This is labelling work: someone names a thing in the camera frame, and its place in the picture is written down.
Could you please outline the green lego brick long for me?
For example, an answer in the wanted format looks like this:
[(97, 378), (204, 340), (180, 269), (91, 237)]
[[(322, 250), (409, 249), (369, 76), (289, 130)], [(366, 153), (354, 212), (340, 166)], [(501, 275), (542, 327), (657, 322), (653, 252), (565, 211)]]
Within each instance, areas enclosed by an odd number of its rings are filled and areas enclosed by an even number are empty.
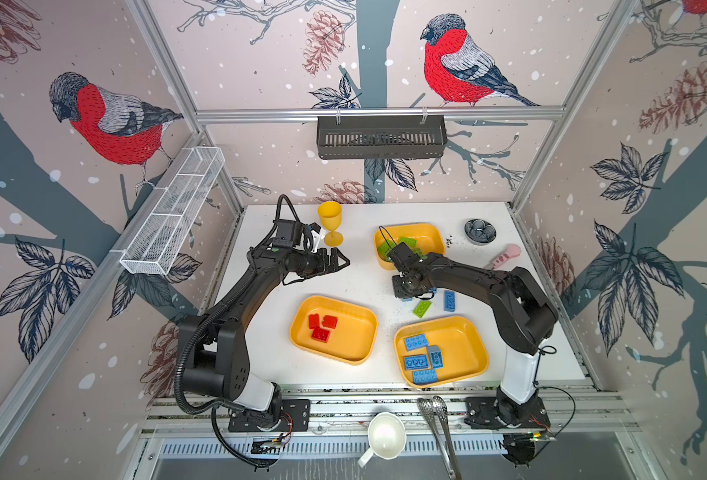
[(393, 243), (391, 241), (386, 241), (383, 242), (378, 248), (377, 248), (377, 254), (379, 254), (379, 258), (381, 260), (389, 260), (389, 252), (393, 249)]

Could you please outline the yellow tray near right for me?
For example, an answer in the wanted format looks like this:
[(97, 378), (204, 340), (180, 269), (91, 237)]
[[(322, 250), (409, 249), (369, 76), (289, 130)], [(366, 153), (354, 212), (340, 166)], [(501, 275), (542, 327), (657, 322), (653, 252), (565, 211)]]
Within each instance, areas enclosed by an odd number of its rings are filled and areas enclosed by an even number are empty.
[[(425, 334), (430, 345), (437, 345), (443, 352), (443, 368), (436, 369), (439, 381), (429, 385), (415, 385), (413, 371), (403, 366), (403, 358), (409, 355), (427, 355), (427, 348), (407, 352), (403, 340), (406, 337)], [(401, 375), (405, 382), (415, 388), (431, 388), (477, 377), (489, 368), (489, 353), (475, 325), (465, 317), (449, 316), (427, 320), (401, 328), (395, 334), (395, 353)]]

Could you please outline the yellow tray far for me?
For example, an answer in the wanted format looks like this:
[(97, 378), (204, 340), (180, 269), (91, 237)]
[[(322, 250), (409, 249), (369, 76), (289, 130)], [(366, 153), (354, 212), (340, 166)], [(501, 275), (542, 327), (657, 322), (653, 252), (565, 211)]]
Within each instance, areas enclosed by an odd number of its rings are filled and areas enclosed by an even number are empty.
[[(373, 245), (375, 245), (375, 254), (377, 248), (386, 241), (391, 241), (393, 246), (399, 244), (399, 238), (409, 237), (417, 239), (417, 247), (411, 248), (413, 253), (425, 258), (429, 253), (445, 254), (445, 241), (441, 237), (441, 232), (437, 227), (429, 223), (413, 223), (403, 225), (383, 226), (375, 232), (373, 236)], [(385, 270), (393, 271), (395, 266), (391, 260), (381, 260), (377, 254), (377, 262), (379, 266)]]

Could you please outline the pink plastic toy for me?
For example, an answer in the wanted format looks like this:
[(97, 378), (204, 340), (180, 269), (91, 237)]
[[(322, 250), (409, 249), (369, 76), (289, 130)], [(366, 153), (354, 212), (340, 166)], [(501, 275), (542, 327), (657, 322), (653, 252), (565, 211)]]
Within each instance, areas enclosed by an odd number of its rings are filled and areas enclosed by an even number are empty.
[(521, 246), (517, 244), (509, 244), (503, 252), (496, 258), (493, 258), (485, 268), (489, 270), (500, 270), (507, 262), (521, 256)]

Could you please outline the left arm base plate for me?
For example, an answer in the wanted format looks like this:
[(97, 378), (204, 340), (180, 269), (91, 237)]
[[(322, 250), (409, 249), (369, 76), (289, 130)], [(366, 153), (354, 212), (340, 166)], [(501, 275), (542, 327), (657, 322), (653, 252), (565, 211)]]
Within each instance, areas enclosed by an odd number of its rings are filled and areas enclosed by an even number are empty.
[(309, 399), (274, 402), (267, 411), (245, 409), (230, 417), (230, 433), (306, 432), (311, 417)]

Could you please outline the yellow plastic goblet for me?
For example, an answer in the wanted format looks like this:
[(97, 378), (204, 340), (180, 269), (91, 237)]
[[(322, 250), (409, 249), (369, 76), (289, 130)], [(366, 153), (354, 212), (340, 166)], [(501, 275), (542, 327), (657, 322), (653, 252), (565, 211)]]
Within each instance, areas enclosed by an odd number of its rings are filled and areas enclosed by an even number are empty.
[(318, 208), (321, 224), (327, 231), (325, 244), (329, 247), (339, 247), (344, 242), (344, 236), (338, 229), (343, 221), (343, 206), (335, 201), (322, 203)]

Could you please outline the white measuring cup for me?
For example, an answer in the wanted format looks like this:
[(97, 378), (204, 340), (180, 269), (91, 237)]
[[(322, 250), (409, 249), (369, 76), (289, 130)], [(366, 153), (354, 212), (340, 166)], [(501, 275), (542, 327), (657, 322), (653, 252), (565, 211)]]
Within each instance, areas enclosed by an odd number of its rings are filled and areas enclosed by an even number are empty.
[(367, 451), (357, 460), (364, 468), (374, 457), (393, 460), (405, 450), (407, 431), (403, 421), (389, 412), (377, 414), (367, 428)]

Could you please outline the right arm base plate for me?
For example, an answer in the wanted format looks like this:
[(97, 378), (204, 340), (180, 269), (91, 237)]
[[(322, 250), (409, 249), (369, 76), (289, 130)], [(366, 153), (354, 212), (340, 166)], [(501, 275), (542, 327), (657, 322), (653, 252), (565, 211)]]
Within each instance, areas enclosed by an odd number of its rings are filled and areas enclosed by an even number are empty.
[(517, 404), (507, 397), (468, 397), (465, 400), (465, 424), (473, 429), (501, 430), (551, 428), (543, 399), (534, 395), (527, 403)]

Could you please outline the small red lego brick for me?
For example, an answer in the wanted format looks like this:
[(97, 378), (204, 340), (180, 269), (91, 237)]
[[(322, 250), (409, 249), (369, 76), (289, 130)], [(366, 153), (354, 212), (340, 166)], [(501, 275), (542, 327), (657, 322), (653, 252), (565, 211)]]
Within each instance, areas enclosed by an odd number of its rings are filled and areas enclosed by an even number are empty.
[(315, 330), (321, 326), (321, 319), (319, 314), (312, 314), (309, 316), (309, 328)]

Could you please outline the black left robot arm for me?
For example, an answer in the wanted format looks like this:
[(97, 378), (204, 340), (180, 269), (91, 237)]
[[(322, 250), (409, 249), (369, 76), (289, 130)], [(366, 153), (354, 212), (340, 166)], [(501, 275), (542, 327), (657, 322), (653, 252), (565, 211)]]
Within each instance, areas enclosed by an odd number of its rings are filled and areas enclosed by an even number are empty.
[(189, 415), (227, 407), (260, 429), (283, 417), (281, 388), (251, 372), (246, 333), (259, 308), (289, 274), (297, 282), (337, 273), (351, 261), (337, 247), (315, 246), (317, 223), (303, 222), (290, 198), (279, 197), (269, 233), (247, 253), (248, 267), (232, 289), (202, 315), (178, 324), (173, 392)]

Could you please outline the blue lego brick low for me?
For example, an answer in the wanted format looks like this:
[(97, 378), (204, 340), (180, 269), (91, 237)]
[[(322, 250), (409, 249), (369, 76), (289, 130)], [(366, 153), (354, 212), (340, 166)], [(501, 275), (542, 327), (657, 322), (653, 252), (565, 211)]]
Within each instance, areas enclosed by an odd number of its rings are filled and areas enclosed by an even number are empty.
[(415, 385), (435, 384), (438, 381), (439, 376), (437, 376), (437, 370), (435, 369), (413, 371), (413, 383), (415, 383)]

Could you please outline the metal tongs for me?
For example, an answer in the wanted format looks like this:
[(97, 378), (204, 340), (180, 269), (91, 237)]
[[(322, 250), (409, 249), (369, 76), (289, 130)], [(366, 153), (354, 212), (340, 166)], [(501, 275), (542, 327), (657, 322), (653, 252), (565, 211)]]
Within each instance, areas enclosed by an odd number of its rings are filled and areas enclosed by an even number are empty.
[(449, 479), (461, 480), (461, 472), (459, 472), (459, 461), (453, 447), (453, 439), (451, 439), (451, 431), (449, 431), (449, 410), (443, 398), (433, 396), (431, 399), (419, 398), (417, 407), (421, 416), (425, 419), (425, 423), (431, 429), (435, 444), (445, 464), (447, 476)]

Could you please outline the yellow tray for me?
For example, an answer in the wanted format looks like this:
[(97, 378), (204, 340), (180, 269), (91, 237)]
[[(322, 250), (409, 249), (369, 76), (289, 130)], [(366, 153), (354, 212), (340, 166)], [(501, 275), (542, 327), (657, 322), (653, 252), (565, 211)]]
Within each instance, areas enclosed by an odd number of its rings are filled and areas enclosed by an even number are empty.
[[(309, 316), (319, 314), (336, 316), (336, 329), (328, 329), (331, 336), (328, 343), (312, 338)], [(379, 320), (369, 308), (321, 295), (305, 299), (296, 314), (290, 330), (291, 342), (301, 350), (341, 361), (350, 365), (361, 365), (373, 351), (379, 330)]]
[[(399, 244), (399, 238), (409, 237), (417, 239), (417, 247), (411, 248), (413, 253), (425, 258), (429, 253), (445, 254), (445, 241), (441, 237), (441, 232), (437, 227), (429, 223), (413, 223), (403, 225), (383, 226), (375, 232), (373, 236), (373, 245), (375, 245), (375, 254), (377, 248), (386, 241), (391, 241), (393, 246)], [(381, 260), (377, 254), (377, 262), (379, 266), (385, 270), (393, 271), (395, 266), (391, 260)]]
[[(425, 334), (430, 345), (437, 345), (443, 352), (443, 368), (436, 369), (439, 381), (429, 385), (415, 385), (413, 371), (403, 366), (403, 358), (409, 355), (427, 355), (427, 348), (407, 352), (403, 340), (406, 337)], [(415, 388), (431, 388), (477, 377), (489, 368), (489, 353), (475, 325), (465, 317), (449, 316), (427, 320), (401, 328), (395, 334), (395, 353), (401, 375), (405, 382)]]

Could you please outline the dark grey round dish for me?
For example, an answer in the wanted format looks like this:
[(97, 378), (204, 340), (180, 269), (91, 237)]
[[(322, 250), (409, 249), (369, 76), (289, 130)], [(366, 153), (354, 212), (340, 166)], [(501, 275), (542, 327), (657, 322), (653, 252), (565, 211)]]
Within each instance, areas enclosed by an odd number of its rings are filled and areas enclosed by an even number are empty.
[(475, 245), (487, 245), (495, 241), (497, 238), (497, 229), (493, 224), (483, 219), (471, 219), (465, 222), (463, 226), (465, 236), (469, 242)]

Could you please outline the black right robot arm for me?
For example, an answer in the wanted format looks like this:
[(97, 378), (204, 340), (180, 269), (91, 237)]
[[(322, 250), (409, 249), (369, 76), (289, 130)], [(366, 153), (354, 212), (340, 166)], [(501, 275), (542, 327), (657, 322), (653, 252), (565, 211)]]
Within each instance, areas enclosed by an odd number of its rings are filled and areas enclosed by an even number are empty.
[(443, 288), (493, 310), (497, 332), (507, 345), (503, 380), (493, 405), (469, 418), (471, 425), (493, 430), (519, 427), (543, 408), (537, 393), (541, 344), (553, 334), (559, 314), (529, 270), (483, 269), (437, 253), (421, 257), (403, 243), (391, 248), (387, 258), (399, 271), (393, 276), (397, 298)]

